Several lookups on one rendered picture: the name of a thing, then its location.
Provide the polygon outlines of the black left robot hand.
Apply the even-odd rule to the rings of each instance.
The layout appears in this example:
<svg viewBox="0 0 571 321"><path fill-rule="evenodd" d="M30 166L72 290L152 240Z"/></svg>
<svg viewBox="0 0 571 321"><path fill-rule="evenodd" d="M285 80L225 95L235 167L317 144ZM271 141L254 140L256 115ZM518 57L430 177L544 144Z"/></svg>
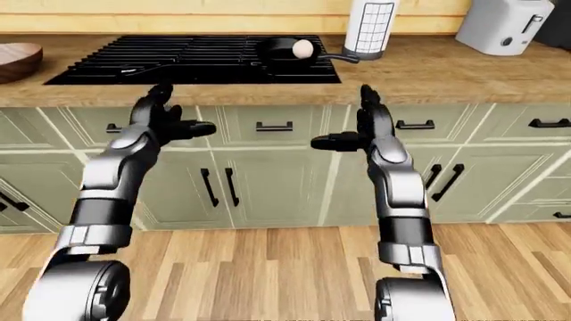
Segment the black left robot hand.
<svg viewBox="0 0 571 321"><path fill-rule="evenodd" d="M166 106L172 91L173 85L168 83L153 86L133 106L129 125L149 128L159 146L216 133L217 128L213 122L182 119L181 106Z"/></svg>

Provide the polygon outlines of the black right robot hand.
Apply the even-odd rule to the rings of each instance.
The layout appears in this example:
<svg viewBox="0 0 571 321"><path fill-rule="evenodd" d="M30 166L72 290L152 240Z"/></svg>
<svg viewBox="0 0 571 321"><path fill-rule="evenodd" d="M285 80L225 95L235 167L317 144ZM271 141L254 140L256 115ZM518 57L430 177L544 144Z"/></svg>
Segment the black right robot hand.
<svg viewBox="0 0 571 321"><path fill-rule="evenodd" d="M395 136L393 119L380 95L370 85L360 87L360 107L356 113L357 131L331 133L311 139L312 149L333 152L365 152L376 139Z"/></svg>

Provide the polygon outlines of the beige egg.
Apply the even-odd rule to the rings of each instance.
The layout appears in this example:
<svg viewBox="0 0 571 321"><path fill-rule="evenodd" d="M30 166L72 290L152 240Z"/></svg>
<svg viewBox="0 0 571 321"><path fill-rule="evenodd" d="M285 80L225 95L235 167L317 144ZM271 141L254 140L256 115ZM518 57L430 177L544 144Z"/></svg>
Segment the beige egg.
<svg viewBox="0 0 571 321"><path fill-rule="evenodd" d="M297 40L292 45L292 53L298 59L310 58L314 53L313 44L307 39Z"/></svg>

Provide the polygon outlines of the black frying pan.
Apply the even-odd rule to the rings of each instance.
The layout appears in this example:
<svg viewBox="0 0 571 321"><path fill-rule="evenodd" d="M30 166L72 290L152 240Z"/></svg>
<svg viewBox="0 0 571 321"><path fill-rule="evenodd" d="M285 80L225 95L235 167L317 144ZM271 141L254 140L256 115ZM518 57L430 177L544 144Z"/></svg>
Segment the black frying pan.
<svg viewBox="0 0 571 321"><path fill-rule="evenodd" d="M264 39L256 45L257 54L263 61L271 63L314 63L324 60L338 60L348 63L359 63L360 58L354 55L343 55L340 53L326 53L321 47L312 42L314 53L310 58L298 59L292 53L292 45L302 38L299 37L270 37Z"/></svg>

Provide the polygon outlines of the brown wooden bowl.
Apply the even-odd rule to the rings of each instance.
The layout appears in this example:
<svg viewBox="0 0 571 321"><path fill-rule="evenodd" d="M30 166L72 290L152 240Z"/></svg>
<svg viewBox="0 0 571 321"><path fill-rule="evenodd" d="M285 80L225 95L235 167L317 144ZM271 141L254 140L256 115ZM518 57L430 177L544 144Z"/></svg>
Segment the brown wooden bowl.
<svg viewBox="0 0 571 321"><path fill-rule="evenodd" d="M43 61L43 47L32 43L0 44L0 85L34 74Z"/></svg>

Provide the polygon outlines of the black stove grate cooktop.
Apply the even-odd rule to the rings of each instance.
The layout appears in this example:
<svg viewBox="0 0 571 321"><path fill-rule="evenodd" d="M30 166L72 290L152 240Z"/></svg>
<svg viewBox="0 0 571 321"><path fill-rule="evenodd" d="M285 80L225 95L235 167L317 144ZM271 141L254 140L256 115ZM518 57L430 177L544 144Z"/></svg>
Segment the black stove grate cooktop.
<svg viewBox="0 0 571 321"><path fill-rule="evenodd" d="M303 85L341 82L333 63L260 58L268 37L124 36L73 63L47 85Z"/></svg>

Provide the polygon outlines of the white paper towel roll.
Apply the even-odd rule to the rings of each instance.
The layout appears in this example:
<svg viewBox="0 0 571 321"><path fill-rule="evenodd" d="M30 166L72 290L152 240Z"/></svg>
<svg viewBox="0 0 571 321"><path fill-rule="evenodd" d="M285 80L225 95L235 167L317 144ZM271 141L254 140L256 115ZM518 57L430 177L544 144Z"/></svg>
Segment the white paper towel roll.
<svg viewBox="0 0 571 321"><path fill-rule="evenodd" d="M388 45L400 0L352 0L342 53L374 61Z"/></svg>

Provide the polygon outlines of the sage green cabinet front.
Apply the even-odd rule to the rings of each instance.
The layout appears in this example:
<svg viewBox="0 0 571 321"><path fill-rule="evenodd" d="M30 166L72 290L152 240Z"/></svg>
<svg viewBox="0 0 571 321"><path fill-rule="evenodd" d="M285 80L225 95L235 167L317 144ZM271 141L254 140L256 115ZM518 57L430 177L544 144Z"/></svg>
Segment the sage green cabinet front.
<svg viewBox="0 0 571 321"><path fill-rule="evenodd" d="M135 209L142 229L205 229L369 225L374 192L361 152L319 152L315 136L354 130L356 107L187 106L184 117L217 125L213 136L166 146L146 176ZM67 223L79 193L84 163L111 141L110 123L128 124L127 107L0 109L0 233L54 233ZM516 199L535 189L540 202L563 201L548 178L571 152L571 128L530 128L532 119L571 119L571 103L447 103L391 107L393 120L431 119L434 130L399 130L424 181L435 164L443 170L428 190L434 221L474 223L530 218ZM290 132L257 132L294 123ZM453 176L465 170L435 202ZM219 205L213 208L200 168L210 171ZM234 170L240 202L232 203L225 168Z"/></svg>

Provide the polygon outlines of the white toaster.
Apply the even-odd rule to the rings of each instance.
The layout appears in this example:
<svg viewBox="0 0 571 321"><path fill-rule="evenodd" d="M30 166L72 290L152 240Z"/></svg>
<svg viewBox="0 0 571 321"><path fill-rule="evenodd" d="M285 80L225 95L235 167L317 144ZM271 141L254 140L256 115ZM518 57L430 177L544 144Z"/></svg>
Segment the white toaster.
<svg viewBox="0 0 571 321"><path fill-rule="evenodd" d="M550 0L472 0L455 39L486 55L521 55L554 7Z"/></svg>

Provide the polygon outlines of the dark appliance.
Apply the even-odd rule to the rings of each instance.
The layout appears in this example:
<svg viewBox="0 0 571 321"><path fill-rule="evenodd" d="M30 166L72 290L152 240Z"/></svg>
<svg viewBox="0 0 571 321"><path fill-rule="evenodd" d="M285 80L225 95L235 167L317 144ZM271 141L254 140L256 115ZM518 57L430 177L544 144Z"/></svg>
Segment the dark appliance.
<svg viewBox="0 0 571 321"><path fill-rule="evenodd" d="M571 0L553 0L555 5L534 41L571 53Z"/></svg>

